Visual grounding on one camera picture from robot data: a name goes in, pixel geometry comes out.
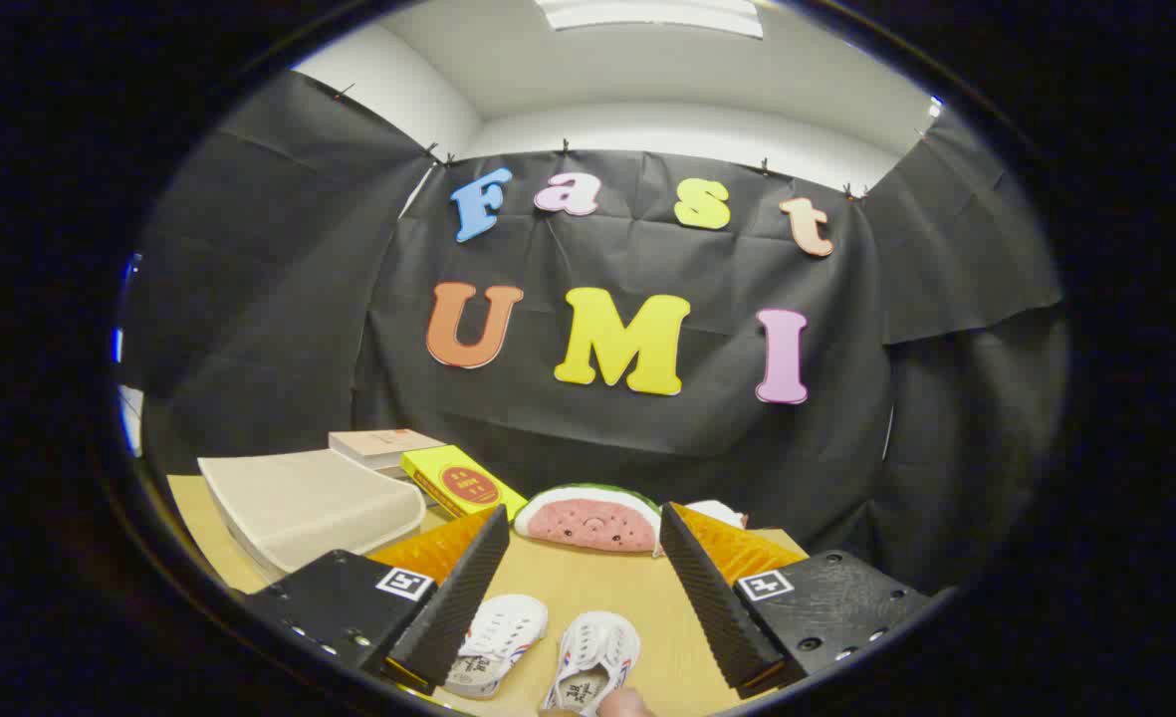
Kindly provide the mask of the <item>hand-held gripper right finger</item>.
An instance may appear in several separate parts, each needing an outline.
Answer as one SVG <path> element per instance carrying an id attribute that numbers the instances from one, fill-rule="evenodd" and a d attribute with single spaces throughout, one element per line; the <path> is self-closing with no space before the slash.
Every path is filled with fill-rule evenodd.
<path id="1" fill-rule="evenodd" d="M 721 676 L 743 698 L 829 671 L 937 604 L 855 554 L 802 557 L 671 501 L 660 544 Z"/>

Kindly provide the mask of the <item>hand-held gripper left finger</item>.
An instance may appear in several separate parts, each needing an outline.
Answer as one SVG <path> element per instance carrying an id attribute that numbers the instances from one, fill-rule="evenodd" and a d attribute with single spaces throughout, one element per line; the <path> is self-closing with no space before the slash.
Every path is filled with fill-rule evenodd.
<path id="1" fill-rule="evenodd" d="M 445 682 L 505 552 L 502 504 L 376 552 L 328 551 L 243 607 L 293 644 L 430 695 Z"/>

